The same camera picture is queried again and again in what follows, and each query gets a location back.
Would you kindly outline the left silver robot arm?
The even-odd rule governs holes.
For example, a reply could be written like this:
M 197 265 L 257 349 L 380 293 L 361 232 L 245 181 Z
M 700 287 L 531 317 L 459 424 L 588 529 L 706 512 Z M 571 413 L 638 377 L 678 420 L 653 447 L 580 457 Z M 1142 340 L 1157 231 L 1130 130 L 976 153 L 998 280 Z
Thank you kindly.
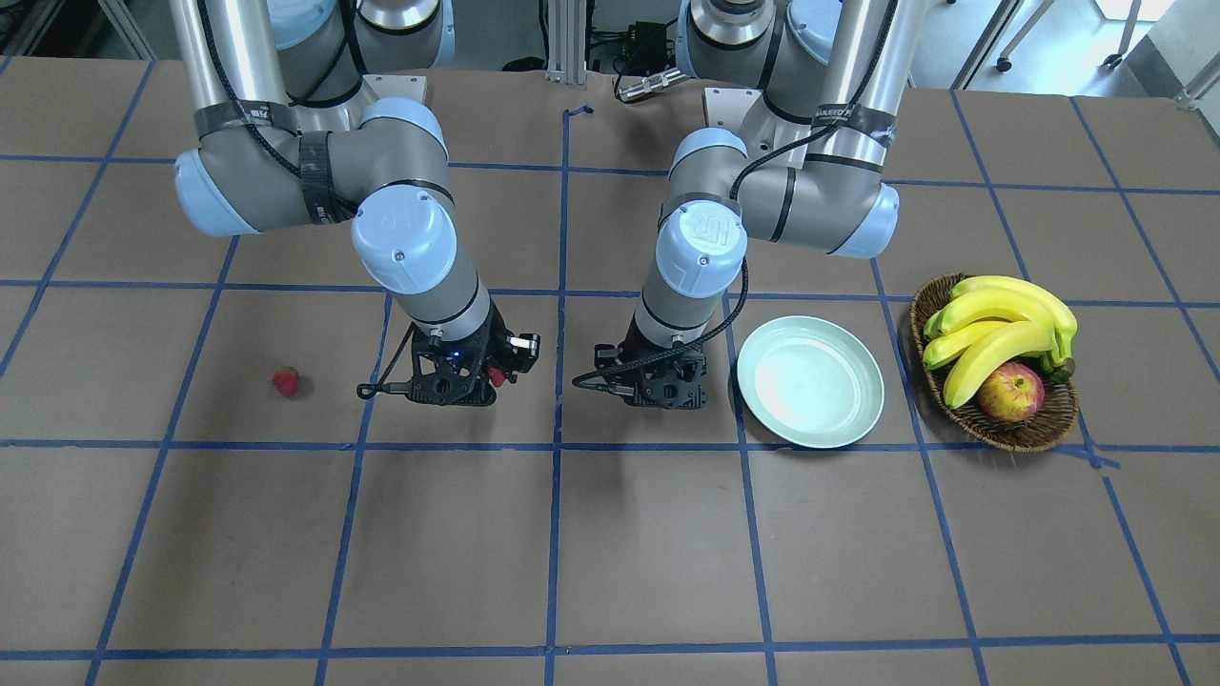
M 749 239 L 874 259 L 895 231 L 882 179 L 926 1 L 687 1 L 684 73 L 749 87 L 738 126 L 680 143 L 654 259 L 627 334 L 573 385 L 632 406 L 704 404 L 704 343 L 723 293 L 749 281 Z

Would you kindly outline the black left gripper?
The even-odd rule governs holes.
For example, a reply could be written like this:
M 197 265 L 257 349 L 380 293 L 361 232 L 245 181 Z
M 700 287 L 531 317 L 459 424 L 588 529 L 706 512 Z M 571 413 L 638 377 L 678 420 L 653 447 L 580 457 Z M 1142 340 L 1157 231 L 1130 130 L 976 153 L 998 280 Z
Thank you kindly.
M 640 334 L 630 330 L 619 344 L 597 344 L 594 347 L 594 369 L 604 371 L 609 367 L 638 361 L 645 356 L 671 352 L 681 341 L 666 345 L 655 345 Z M 706 402 L 702 389 L 702 377 L 706 374 L 706 355 L 703 345 L 688 352 L 664 356 L 662 360 L 627 371 L 612 371 L 604 377 L 604 387 L 612 395 L 621 395 L 623 403 L 631 406 L 651 406 L 666 410 L 697 410 Z

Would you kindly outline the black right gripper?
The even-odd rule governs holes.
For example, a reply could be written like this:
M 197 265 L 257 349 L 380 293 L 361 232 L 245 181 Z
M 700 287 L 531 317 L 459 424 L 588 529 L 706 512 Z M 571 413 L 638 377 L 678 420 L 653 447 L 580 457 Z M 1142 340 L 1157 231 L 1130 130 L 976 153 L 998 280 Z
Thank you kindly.
M 444 341 L 414 323 L 410 343 L 410 400 L 437 406 L 493 404 L 497 388 L 486 377 L 486 365 L 493 363 L 508 374 L 506 383 L 515 383 L 540 353 L 540 334 L 515 334 L 498 310 L 490 310 L 475 332 L 458 341 Z

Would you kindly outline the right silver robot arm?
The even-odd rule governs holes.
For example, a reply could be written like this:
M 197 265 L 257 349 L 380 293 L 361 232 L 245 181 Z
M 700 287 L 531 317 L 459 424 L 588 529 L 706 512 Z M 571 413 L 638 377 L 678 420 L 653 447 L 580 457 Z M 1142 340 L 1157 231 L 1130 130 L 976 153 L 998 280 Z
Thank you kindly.
M 443 65 L 449 1 L 174 1 L 196 146 L 174 190 L 207 236 L 350 223 L 357 256 L 411 320 L 411 378 L 357 387 L 418 404 L 488 406 L 536 364 L 458 239 L 436 114 L 386 84 Z

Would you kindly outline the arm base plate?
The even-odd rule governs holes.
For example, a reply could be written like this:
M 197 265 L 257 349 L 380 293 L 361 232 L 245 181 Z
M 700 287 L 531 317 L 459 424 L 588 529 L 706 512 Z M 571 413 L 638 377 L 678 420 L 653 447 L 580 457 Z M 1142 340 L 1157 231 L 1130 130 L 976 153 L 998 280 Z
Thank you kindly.
M 425 74 L 364 74 L 364 81 L 375 100 L 386 96 L 410 96 L 418 103 L 426 103 L 428 88 Z
M 708 87 L 702 92 L 704 122 L 714 129 L 732 131 L 748 146 L 756 146 L 759 135 L 755 125 L 748 125 L 752 109 L 762 96 L 758 90 L 737 90 L 727 87 Z

